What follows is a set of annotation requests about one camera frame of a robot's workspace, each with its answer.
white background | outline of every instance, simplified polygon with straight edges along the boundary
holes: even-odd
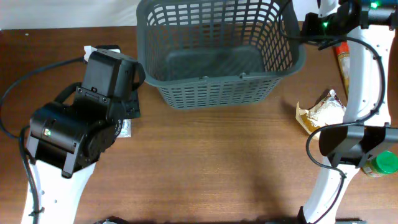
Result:
[[[0,29],[137,25],[140,0],[0,0]],[[317,12],[317,0],[293,0],[299,21]]]

wooden table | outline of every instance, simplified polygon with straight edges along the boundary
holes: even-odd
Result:
[[[84,45],[100,44],[119,44],[125,54],[137,57],[134,27],[1,31],[0,93],[34,68],[78,57]],[[397,124],[398,46],[393,49],[389,106]],[[75,64],[23,82],[1,111],[5,125],[17,134],[37,108],[81,81],[84,73],[85,66]],[[303,108],[313,106],[328,88],[346,102],[332,51],[313,47],[307,48],[304,69],[281,81],[257,105],[174,110],[156,88],[143,85],[142,117],[133,121],[134,135],[118,140],[101,156],[75,223],[91,224],[112,215],[158,222],[296,216],[319,168],[305,153],[308,135],[295,120],[295,105],[299,101]],[[20,223],[27,179],[17,142],[3,133],[0,142],[0,223]],[[317,144],[312,147],[319,159]],[[394,223],[397,188],[397,175],[373,179],[360,172],[338,217]]]

